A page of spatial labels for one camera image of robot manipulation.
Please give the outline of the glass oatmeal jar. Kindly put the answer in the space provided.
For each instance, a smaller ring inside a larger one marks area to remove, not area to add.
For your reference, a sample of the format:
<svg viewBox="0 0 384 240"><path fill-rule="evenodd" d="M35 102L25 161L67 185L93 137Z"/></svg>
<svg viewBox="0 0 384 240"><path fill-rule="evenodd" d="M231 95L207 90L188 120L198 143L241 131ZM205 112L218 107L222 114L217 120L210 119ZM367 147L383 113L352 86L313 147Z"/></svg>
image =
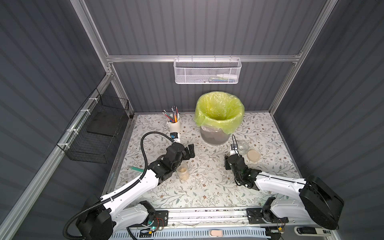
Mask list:
<svg viewBox="0 0 384 240"><path fill-rule="evenodd" d="M186 163L181 163L177 168L177 174L181 181L186 181L190 176L188 165Z"/></svg>

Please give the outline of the beige jar lid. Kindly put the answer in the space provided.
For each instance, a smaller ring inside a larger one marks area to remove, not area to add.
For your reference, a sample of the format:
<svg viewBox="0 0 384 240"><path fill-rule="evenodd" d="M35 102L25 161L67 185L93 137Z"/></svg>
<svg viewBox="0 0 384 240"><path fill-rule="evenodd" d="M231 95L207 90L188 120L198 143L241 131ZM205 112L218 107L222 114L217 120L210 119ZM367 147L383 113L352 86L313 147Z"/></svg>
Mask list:
<svg viewBox="0 0 384 240"><path fill-rule="evenodd" d="M247 159L250 162L256 163L258 160L261 159L261 154L260 154L260 152L258 152L256 150L249 150L247 152Z"/></svg>

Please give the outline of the oatmeal jar with beige lid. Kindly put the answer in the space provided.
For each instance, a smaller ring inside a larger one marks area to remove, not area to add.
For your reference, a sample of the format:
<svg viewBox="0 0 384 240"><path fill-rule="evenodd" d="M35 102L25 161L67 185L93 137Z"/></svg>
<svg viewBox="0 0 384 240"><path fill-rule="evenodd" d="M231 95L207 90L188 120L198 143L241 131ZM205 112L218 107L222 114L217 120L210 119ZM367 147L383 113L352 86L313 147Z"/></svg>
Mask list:
<svg viewBox="0 0 384 240"><path fill-rule="evenodd" d="M237 141L236 142L237 144L237 150L238 150L238 153L242 156L246 155L249 151L249 145L246 141Z"/></svg>

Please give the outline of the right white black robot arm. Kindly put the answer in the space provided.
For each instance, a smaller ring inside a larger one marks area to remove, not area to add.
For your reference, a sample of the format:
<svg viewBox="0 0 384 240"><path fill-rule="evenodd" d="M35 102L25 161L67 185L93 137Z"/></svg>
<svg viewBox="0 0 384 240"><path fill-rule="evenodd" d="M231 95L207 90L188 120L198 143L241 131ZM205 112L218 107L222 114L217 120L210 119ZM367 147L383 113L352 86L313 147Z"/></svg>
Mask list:
<svg viewBox="0 0 384 240"><path fill-rule="evenodd" d="M249 168L239 154L225 156L225 168L234 174L237 186L255 191L271 191L287 197L270 197L258 215L267 223L286 223L291 218L312 220L317 225L336 230L344 200L316 176L293 179Z"/></svg>

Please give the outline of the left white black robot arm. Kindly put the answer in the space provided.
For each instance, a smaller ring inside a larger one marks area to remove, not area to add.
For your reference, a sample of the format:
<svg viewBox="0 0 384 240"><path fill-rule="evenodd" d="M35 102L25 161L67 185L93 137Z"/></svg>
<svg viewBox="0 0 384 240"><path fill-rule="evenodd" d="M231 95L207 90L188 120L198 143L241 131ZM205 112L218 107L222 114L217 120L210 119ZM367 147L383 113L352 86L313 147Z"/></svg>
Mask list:
<svg viewBox="0 0 384 240"><path fill-rule="evenodd" d="M107 240L113 233L134 225L150 226L156 211L148 201L129 205L144 193L167 181L181 163L195 157L195 146L174 142L166 154L150 163L136 179L101 197L92 195L82 210L65 225L68 240Z"/></svg>

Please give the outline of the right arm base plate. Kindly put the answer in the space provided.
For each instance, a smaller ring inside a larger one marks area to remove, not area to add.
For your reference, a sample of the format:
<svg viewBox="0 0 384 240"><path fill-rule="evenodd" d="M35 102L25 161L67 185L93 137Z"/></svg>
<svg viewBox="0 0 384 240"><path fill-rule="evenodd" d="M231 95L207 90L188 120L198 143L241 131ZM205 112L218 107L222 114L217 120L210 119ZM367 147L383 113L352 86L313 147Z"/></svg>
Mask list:
<svg viewBox="0 0 384 240"><path fill-rule="evenodd" d="M287 224L287 217L278 218L271 210L264 211L262 208L247 208L247 218L249 224Z"/></svg>

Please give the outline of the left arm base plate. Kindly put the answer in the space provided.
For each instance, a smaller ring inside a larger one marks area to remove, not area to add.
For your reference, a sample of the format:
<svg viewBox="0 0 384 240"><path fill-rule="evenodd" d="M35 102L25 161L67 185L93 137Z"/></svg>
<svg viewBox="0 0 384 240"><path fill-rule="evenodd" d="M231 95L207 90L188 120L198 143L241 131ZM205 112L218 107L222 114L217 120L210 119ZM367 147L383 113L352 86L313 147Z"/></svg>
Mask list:
<svg viewBox="0 0 384 240"><path fill-rule="evenodd" d="M169 211L154 211L149 213L142 223L144 227L166 227L168 225Z"/></svg>

